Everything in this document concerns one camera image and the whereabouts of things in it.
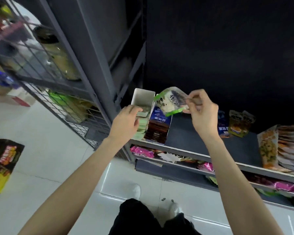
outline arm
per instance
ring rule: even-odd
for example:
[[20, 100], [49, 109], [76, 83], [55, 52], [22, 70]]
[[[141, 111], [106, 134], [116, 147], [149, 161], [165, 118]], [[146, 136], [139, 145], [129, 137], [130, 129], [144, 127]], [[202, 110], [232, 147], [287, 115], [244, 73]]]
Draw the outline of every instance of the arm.
[[68, 234], [83, 211], [102, 173], [114, 155], [136, 133], [137, 106], [127, 106], [114, 119], [109, 136], [99, 148], [59, 186], [27, 221], [19, 235]]
[[282, 235], [283, 232], [259, 194], [247, 181], [218, 135], [218, 105], [204, 90], [191, 92], [199, 96], [201, 109], [188, 100], [193, 125], [204, 141], [212, 159], [222, 203], [232, 232], [241, 234]]

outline left hand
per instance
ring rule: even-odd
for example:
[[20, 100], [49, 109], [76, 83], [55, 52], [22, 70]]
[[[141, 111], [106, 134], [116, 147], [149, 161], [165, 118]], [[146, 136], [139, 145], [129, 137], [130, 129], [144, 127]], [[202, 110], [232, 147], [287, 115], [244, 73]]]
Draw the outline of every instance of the left hand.
[[142, 111], [138, 106], [124, 107], [113, 120], [108, 138], [122, 148], [137, 132], [139, 120], [136, 119], [136, 114]]

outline blue snack package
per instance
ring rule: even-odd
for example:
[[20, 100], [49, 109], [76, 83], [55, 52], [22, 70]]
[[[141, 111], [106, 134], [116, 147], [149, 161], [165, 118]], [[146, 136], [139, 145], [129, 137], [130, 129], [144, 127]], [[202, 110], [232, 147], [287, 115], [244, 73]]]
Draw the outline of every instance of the blue snack package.
[[221, 138], [229, 138], [229, 123], [225, 118], [224, 111], [218, 111], [218, 133]]
[[151, 113], [150, 122], [160, 124], [165, 127], [169, 127], [171, 123], [172, 116], [166, 117], [158, 106], [155, 106], [153, 112]]

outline green-trimmed snack bag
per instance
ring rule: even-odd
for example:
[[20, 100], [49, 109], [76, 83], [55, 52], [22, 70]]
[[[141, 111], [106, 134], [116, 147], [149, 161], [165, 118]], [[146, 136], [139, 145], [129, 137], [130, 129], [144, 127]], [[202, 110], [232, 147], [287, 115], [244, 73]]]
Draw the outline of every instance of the green-trimmed snack bag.
[[186, 104], [187, 97], [187, 94], [173, 86], [160, 92], [155, 96], [154, 100], [163, 114], [168, 117], [182, 112], [183, 109], [188, 109]]

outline glass jar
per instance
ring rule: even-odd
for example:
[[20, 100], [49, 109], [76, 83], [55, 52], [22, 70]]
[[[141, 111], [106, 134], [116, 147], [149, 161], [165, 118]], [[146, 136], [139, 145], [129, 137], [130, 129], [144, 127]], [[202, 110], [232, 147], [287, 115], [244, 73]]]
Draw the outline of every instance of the glass jar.
[[57, 72], [55, 68], [59, 68], [63, 76], [70, 81], [79, 81], [78, 70], [69, 59], [67, 53], [59, 43], [58, 38], [50, 29], [39, 26], [35, 27], [34, 32], [38, 41], [46, 48], [52, 59], [49, 59], [47, 66], [50, 66], [52, 72]]

